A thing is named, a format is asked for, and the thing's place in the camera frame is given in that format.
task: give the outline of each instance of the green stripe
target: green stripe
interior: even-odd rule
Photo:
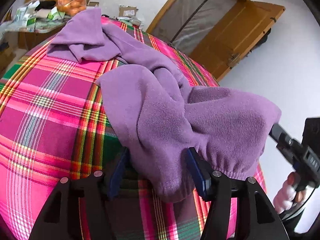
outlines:
[[[94,89],[93,95],[92,95],[91,98],[87,99],[88,101],[93,101],[94,100],[94,98],[95,98],[95,96],[97,94],[97,91],[98,91],[98,86],[95,85],[94,83],[92,83],[92,86],[91,86],[88,94],[91,94],[92,89]],[[82,112],[83,115],[81,114],[81,116],[83,116],[83,119],[85,119],[86,123],[88,123],[88,121],[89,121],[91,110],[92,110],[92,108],[87,109],[86,106],[84,106],[84,108],[83,108],[83,112]],[[81,145],[80,145],[80,152],[79,152],[79,159],[77,160],[81,164],[82,164],[83,149],[84,149],[84,143],[85,143],[86,135],[87,135],[87,130],[85,129],[85,130],[83,130],[83,135],[82,135],[82,138],[81,138]]]
[[[190,68],[192,68],[193,71],[196,72],[196,73],[201,77],[203,83],[208,86],[209,84],[206,82],[206,80],[205,80],[203,74],[201,73],[200,69],[199,69],[194,63],[192,63],[191,59],[188,58],[188,57],[183,56],[182,54],[180,54],[180,55],[181,55],[182,57],[184,57],[186,61],[189,62],[188,65],[190,66]]]
[[[121,143],[119,142],[118,138],[105,135],[103,140],[102,166],[104,166],[107,162],[112,161],[120,148]]]
[[[115,233],[117,240],[142,240],[144,238],[144,232],[139,231],[131,231],[131,232],[116,232]]]
[[[95,99],[97,98],[97,95],[98,95],[98,86],[96,86],[96,89],[95,89],[95,93],[94,93],[94,101]],[[97,112],[93,113],[94,116],[97,116],[99,115],[100,113],[100,108]],[[94,120],[94,124],[96,125],[97,124],[97,121],[98,121],[98,118],[95,118],[96,120]],[[89,138],[89,141],[91,142],[90,144],[90,157],[89,157],[89,164],[92,164],[92,158],[93,158],[93,149],[94,149],[94,139],[96,137],[96,132],[93,132],[92,133],[92,137]]]
[[[187,68],[191,71],[192,76],[194,77],[194,79],[196,79],[197,83],[201,85],[202,82],[200,81],[199,77],[195,74],[195,73],[198,73],[200,76],[202,76],[202,74],[200,73],[199,69],[198,69],[198,68],[194,69],[194,67],[189,64],[189,62],[186,60],[186,58],[185,58],[179,51],[177,51],[177,54],[179,55],[181,61],[182,61],[182,62],[187,66]]]
[[[198,218],[194,218],[189,223],[181,223],[177,225],[177,232],[179,240],[184,239],[200,239],[200,228]]]
[[[100,99],[99,99],[99,104],[102,104],[102,96],[100,96]],[[99,118],[99,114],[100,114],[100,109],[101,109],[101,107],[99,107],[99,111],[98,111],[98,114],[97,114],[97,125],[99,124],[99,122],[98,122],[98,118]],[[96,146],[96,145],[100,145],[100,149],[98,150],[98,153],[102,153],[102,155],[103,155],[103,142],[104,142],[104,137],[105,137],[105,132],[106,132],[106,125],[105,124],[102,124],[103,125],[103,134],[101,135],[101,137],[99,137],[99,136],[95,136],[96,135],[96,133],[94,133],[94,142],[96,142],[96,143],[94,143],[94,145],[93,145],[93,148]],[[101,160],[101,163],[94,163],[95,165],[99,165],[99,166],[101,166],[102,167],[102,158],[100,159]]]
[[[134,27],[127,25],[127,29],[134,31]]]
[[[4,88],[7,81],[13,76],[13,74],[21,67],[26,59],[29,57],[22,57],[15,65],[13,65],[2,78],[0,78],[0,93],[1,90]]]

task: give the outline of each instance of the cardboard box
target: cardboard box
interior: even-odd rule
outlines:
[[[22,21],[22,19],[24,17],[24,14],[27,11],[27,8],[28,8],[28,6],[23,6],[23,7],[20,7],[20,8],[17,9],[16,17],[15,17],[15,20],[14,20],[15,22]]]
[[[99,2],[88,2],[88,6],[90,6],[90,7],[99,7]]]
[[[136,7],[131,7],[131,6],[120,6],[119,7],[119,17],[123,16],[135,16],[137,13],[137,8]]]
[[[61,31],[61,29],[64,27],[64,25],[53,29],[52,31],[48,33],[25,33],[25,32],[19,32],[18,33],[18,48],[20,49],[26,49],[31,50],[36,45],[41,43],[42,41],[45,41],[47,38],[51,37],[52,35],[58,33]]]
[[[0,74],[14,59],[15,54],[11,47],[8,47],[4,51],[0,52]]]
[[[22,26],[27,27],[30,24],[33,24],[36,22],[36,14],[29,14],[26,13],[22,19]]]
[[[65,12],[59,12],[57,7],[55,6],[49,12],[48,19],[50,19],[52,21],[63,20],[65,14],[66,14]]]

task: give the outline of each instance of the orange bag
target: orange bag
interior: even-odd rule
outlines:
[[[71,17],[86,9],[87,0],[58,0],[57,9]]]

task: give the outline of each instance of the black cable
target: black cable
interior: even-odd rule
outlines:
[[[292,217],[294,217],[295,214],[297,214],[303,207],[304,205],[308,202],[308,200],[311,198],[312,194],[314,193],[314,191],[316,190],[316,188],[313,189],[313,191],[311,192],[310,196],[307,198],[307,200],[301,205],[301,207],[299,207],[294,213],[292,213],[290,216],[288,216],[286,219],[283,220],[287,221],[289,219],[291,219]]]
[[[175,34],[175,36],[171,39],[169,43],[174,42],[174,40],[177,38],[177,36],[180,34],[180,32],[183,30],[183,28],[191,21],[191,19],[196,15],[196,13],[201,9],[201,7],[207,2],[208,0],[204,0],[202,4],[199,5],[199,7],[190,15],[188,20],[181,26],[181,28],[178,30],[178,32]]]
[[[36,19],[35,26],[34,26],[34,28],[33,28],[33,32],[36,31],[36,25],[37,25],[37,23],[38,23],[38,21],[37,21],[37,19]]]
[[[57,12],[58,12],[58,14],[59,14],[59,16],[60,16],[61,20],[63,21],[63,17],[61,16],[60,12],[59,12],[59,11],[57,11]]]

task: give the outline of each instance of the pink plaid blanket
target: pink plaid blanket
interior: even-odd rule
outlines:
[[[218,86],[199,64],[157,38],[104,17],[101,21],[116,24],[168,56],[190,85]],[[5,223],[18,240],[28,239],[61,177],[88,176],[120,147],[94,82],[121,63],[50,58],[49,42],[28,52],[0,80],[0,225]],[[265,189],[259,166],[254,177]],[[199,239],[210,205],[196,191],[180,203],[162,203],[150,183],[134,172],[126,173],[120,196],[106,204],[118,239]],[[90,239],[82,200],[79,212],[83,239]],[[232,199],[228,235],[235,221]]]

